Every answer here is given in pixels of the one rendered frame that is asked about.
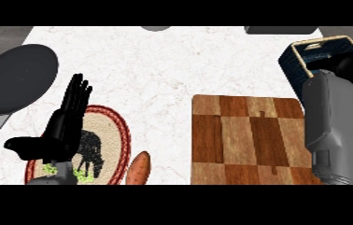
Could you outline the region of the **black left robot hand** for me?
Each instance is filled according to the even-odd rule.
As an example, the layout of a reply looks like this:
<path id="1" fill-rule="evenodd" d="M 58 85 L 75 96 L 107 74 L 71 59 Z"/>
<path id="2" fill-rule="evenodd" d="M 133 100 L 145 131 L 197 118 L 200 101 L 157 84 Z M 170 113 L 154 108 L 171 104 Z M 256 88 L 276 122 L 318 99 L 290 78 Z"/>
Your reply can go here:
<path id="1" fill-rule="evenodd" d="M 24 161 L 65 162 L 78 150 L 83 117 L 93 87 L 81 74 L 73 75 L 62 105 L 53 111 L 42 137 L 13 137 L 5 148 L 15 151 Z"/>

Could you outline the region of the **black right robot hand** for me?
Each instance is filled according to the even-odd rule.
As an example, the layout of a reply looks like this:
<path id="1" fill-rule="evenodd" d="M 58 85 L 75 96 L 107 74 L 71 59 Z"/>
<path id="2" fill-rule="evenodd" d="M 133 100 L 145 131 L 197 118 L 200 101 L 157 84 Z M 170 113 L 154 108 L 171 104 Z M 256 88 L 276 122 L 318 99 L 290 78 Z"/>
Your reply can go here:
<path id="1" fill-rule="evenodd" d="M 337 77 L 353 80 L 353 52 L 343 53 L 321 60 L 319 68 L 330 70 Z"/>

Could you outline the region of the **dark blue wicker basket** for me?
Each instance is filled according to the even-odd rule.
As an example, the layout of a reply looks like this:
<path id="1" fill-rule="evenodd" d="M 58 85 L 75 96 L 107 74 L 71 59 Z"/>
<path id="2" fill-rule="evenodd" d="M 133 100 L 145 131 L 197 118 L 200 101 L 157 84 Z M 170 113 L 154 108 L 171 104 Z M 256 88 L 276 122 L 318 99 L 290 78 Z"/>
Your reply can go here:
<path id="1" fill-rule="evenodd" d="M 352 51 L 353 39 L 347 35 L 307 39 L 290 44 L 279 57 L 279 65 L 300 102 L 303 82 L 319 73 L 306 64 Z"/>

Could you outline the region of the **brown wooden cutting board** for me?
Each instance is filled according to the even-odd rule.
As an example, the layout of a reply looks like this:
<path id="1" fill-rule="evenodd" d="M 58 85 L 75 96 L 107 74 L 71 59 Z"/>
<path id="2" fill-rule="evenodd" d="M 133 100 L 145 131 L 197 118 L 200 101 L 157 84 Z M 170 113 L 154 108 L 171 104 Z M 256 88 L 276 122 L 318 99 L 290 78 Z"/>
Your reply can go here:
<path id="1" fill-rule="evenodd" d="M 197 95 L 192 99 L 195 185 L 318 185 L 294 98 Z"/>

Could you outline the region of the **oval red-rimmed horse placemat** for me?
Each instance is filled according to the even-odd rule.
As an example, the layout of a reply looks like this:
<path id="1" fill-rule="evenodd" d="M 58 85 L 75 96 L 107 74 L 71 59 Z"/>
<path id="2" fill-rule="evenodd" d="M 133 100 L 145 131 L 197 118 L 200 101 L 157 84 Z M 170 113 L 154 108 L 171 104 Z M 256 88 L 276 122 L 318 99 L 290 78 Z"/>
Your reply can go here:
<path id="1" fill-rule="evenodd" d="M 126 120 L 104 105 L 89 105 L 73 172 L 78 185 L 118 185 L 129 166 L 132 137 Z"/>

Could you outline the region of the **dark grey flat appliance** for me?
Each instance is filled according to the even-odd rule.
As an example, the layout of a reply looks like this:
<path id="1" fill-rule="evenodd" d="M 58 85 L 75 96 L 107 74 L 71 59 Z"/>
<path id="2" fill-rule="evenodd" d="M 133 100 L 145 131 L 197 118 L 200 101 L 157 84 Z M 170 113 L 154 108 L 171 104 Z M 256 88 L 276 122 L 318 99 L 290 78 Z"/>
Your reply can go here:
<path id="1" fill-rule="evenodd" d="M 318 26 L 245 26 L 248 35 L 310 35 Z"/>

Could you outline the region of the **dark grey round pan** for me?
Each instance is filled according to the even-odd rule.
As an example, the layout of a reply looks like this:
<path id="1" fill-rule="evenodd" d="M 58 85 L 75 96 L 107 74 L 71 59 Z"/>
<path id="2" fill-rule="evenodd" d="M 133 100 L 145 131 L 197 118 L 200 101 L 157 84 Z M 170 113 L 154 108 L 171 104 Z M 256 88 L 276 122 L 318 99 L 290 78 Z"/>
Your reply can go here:
<path id="1" fill-rule="evenodd" d="M 28 44 L 0 54 L 0 129 L 46 93 L 56 73 L 58 57 L 47 46 Z"/>

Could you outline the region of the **orange sweet potato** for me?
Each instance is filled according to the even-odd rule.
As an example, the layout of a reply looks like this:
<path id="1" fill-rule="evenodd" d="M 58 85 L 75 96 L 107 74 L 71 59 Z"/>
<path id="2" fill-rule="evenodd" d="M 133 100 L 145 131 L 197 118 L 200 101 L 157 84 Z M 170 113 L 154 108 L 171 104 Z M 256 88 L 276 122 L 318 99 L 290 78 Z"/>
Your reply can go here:
<path id="1" fill-rule="evenodd" d="M 151 174 L 151 155 L 142 151 L 135 157 L 126 177 L 127 185 L 145 185 Z"/>

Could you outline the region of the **small grey rounded object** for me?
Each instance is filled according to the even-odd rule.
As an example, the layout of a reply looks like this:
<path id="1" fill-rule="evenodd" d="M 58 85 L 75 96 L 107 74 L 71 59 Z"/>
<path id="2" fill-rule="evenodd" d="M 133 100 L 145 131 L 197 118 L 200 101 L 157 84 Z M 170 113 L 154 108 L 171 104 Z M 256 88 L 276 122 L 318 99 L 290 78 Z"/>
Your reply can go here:
<path id="1" fill-rule="evenodd" d="M 167 30 L 171 26 L 140 26 L 149 32 L 161 32 Z"/>

